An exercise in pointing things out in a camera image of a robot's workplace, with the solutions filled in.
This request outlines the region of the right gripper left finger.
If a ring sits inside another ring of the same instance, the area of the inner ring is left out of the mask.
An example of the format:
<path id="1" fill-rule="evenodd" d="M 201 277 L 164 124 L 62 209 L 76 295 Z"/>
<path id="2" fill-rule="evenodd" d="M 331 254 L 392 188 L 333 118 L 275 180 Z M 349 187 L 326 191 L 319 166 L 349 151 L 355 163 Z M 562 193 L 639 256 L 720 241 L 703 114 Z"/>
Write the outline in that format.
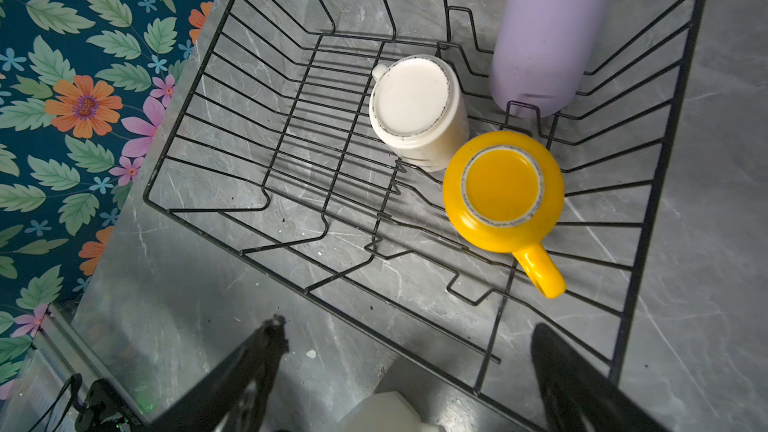
<path id="1" fill-rule="evenodd" d="M 289 351 L 285 318 L 264 321 L 149 431 L 257 431 L 266 415 L 282 357 Z"/>

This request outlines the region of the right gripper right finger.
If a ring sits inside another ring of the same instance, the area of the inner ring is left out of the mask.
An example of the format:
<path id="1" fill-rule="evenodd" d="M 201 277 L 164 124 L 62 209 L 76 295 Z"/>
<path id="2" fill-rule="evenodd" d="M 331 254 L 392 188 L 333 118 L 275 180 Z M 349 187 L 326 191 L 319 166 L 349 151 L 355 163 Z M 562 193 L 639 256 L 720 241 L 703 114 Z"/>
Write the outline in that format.
<path id="1" fill-rule="evenodd" d="M 535 326 L 531 357 L 549 431 L 663 431 L 551 327 Z"/>

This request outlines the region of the white faceted mug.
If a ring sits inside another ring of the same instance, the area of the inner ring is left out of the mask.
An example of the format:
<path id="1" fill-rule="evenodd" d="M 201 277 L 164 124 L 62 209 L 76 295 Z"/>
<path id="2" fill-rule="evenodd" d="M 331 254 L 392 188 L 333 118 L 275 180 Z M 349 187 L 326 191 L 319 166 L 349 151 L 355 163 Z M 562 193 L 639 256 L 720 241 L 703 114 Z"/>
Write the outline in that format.
<path id="1" fill-rule="evenodd" d="M 359 402 L 336 428 L 343 432 L 445 432 L 438 424 L 423 422 L 419 413 L 396 391 L 377 393 Z"/>

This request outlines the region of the yellow mug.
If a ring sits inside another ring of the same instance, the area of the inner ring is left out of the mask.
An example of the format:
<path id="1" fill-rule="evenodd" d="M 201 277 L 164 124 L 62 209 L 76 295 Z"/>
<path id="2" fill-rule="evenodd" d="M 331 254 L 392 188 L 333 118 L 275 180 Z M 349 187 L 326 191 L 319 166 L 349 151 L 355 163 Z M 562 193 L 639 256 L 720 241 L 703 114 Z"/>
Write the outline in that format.
<path id="1" fill-rule="evenodd" d="M 496 131 L 464 144 L 442 185 L 447 217 L 466 241 L 510 254 L 549 299 L 566 282 L 542 245 L 564 208 L 564 179 L 553 155 L 533 138 Z"/>

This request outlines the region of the white mug red inside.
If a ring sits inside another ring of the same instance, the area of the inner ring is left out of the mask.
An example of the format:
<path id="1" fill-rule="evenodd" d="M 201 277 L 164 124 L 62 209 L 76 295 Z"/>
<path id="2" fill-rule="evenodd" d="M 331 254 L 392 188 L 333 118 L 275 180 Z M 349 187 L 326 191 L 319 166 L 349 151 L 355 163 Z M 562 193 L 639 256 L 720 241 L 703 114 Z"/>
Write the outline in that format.
<path id="1" fill-rule="evenodd" d="M 412 55 L 372 71 L 369 119 L 377 137 L 402 161 L 426 172 L 448 167 L 469 140 L 456 73 L 440 58 Z"/>

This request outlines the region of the lilac plastic cup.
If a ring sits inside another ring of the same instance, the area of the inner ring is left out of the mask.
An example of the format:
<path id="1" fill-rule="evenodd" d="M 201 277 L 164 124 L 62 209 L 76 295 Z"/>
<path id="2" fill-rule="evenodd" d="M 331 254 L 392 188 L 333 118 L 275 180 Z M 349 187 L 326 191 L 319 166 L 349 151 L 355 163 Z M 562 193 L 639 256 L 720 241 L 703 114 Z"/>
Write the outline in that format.
<path id="1" fill-rule="evenodd" d="M 610 0 L 507 0 L 489 73 L 494 102 L 522 118 L 575 97 Z"/>

